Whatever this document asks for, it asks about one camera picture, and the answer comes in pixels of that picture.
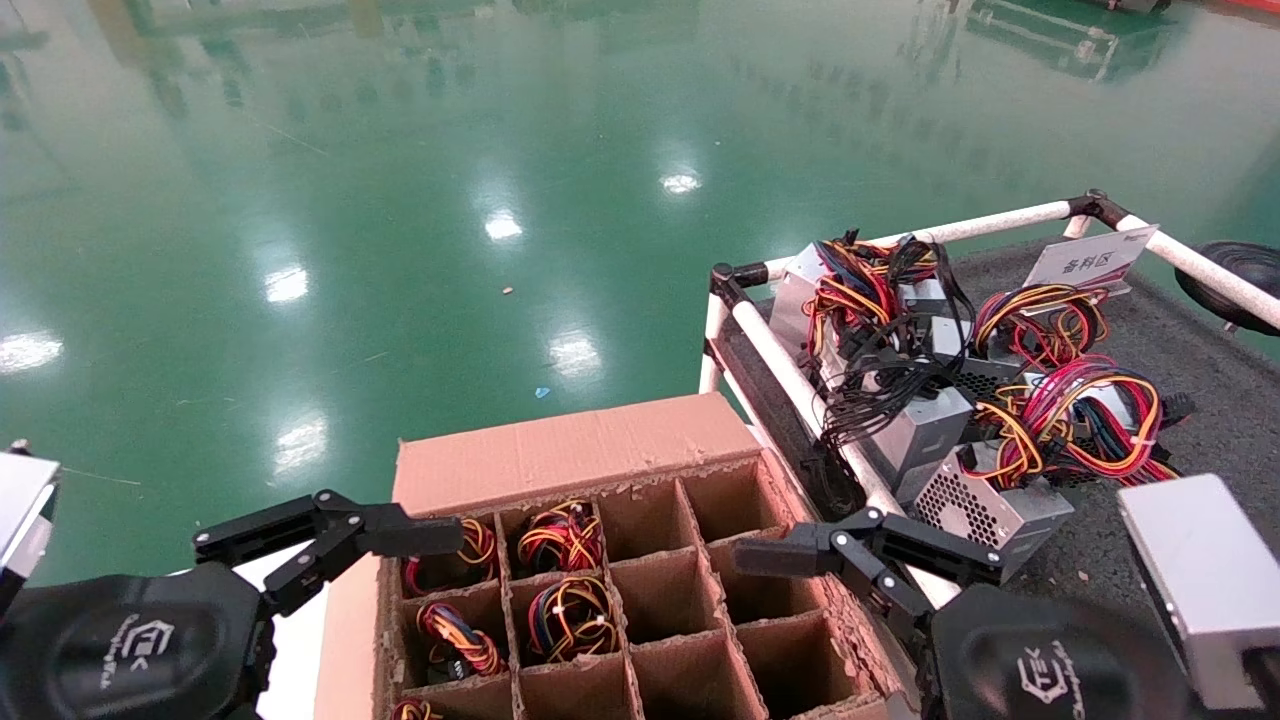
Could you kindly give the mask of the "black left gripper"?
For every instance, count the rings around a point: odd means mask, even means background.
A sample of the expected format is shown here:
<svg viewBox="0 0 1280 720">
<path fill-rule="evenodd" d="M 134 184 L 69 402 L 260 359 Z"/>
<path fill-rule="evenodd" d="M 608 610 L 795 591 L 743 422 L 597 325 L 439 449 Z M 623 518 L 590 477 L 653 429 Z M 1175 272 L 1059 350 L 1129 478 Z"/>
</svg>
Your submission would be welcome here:
<svg viewBox="0 0 1280 720">
<path fill-rule="evenodd" d="M 332 489 L 211 527 L 195 562 L 239 566 L 302 544 L 259 589 L 221 565 L 20 591 L 3 615 L 5 719 L 255 719 L 288 618 L 367 555 L 454 553 L 458 518 L 412 518 Z"/>
</svg>

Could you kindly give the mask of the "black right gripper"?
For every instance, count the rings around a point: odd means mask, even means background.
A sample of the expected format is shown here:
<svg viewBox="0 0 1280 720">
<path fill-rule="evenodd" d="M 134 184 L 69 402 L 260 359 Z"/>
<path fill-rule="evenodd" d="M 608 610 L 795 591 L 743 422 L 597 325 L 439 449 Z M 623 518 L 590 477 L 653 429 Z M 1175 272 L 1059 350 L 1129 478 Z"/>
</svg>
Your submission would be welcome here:
<svg viewBox="0 0 1280 720">
<path fill-rule="evenodd" d="M 874 605 L 896 637 L 922 638 L 933 606 L 895 562 L 960 585 L 997 584 L 1004 574 L 995 550 L 874 507 L 733 548 L 740 574 L 832 577 Z M 945 719 L 1199 716 L 1161 632 L 1106 605 L 974 585 L 937 611 L 929 630 Z"/>
</svg>

